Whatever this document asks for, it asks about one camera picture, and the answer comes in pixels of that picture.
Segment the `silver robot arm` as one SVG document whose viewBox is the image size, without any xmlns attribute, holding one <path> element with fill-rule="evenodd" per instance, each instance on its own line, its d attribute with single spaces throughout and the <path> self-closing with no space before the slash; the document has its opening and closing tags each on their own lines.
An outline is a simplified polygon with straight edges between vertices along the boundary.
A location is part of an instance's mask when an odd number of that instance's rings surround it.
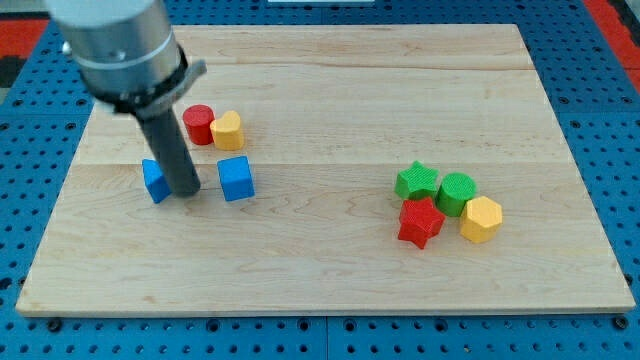
<svg viewBox="0 0 640 360">
<path fill-rule="evenodd" d="M 172 109 L 204 61 L 190 63 L 162 0 L 46 0 L 64 37 L 63 54 L 89 92 L 116 113 L 159 116 Z"/>
</svg>

